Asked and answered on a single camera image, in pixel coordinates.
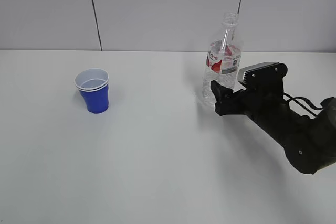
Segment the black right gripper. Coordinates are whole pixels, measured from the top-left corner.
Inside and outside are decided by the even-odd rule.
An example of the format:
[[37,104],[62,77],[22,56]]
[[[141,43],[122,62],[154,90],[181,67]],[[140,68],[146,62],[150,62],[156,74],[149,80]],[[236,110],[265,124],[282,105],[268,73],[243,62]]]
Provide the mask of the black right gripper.
[[285,106],[283,92],[266,89],[233,89],[211,81],[215,97],[215,112],[220,115],[246,115],[255,123],[288,124],[289,110]]

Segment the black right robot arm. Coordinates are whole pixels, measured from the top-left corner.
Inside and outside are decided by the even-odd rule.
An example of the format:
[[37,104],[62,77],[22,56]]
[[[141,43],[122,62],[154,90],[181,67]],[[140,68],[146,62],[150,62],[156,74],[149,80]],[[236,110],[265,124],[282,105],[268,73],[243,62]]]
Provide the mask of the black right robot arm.
[[284,149],[289,163],[303,174],[314,174],[335,163],[335,98],[322,101],[313,119],[299,115],[283,99],[282,81],[232,89],[211,81],[220,115],[246,115]]

